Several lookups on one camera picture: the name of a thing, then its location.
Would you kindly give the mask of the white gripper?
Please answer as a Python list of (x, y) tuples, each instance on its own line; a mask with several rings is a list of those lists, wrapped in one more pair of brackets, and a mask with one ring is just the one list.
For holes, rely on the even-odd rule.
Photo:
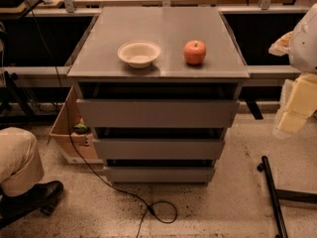
[[(286, 55), (291, 37), (292, 31), (284, 34), (269, 47), (268, 52), (278, 57)], [(286, 139), (297, 133), (317, 111), (317, 75), (303, 73), (295, 80), (287, 79), (281, 90), (279, 104), (273, 135)]]

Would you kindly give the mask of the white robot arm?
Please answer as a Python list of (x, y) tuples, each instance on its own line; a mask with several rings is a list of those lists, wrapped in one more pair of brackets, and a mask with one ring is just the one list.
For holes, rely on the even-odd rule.
[(290, 65), (300, 71), (296, 79), (284, 82), (275, 117), (273, 135), (286, 139), (317, 111), (317, 4), (292, 31), (275, 41), (268, 52), (279, 57), (288, 55)]

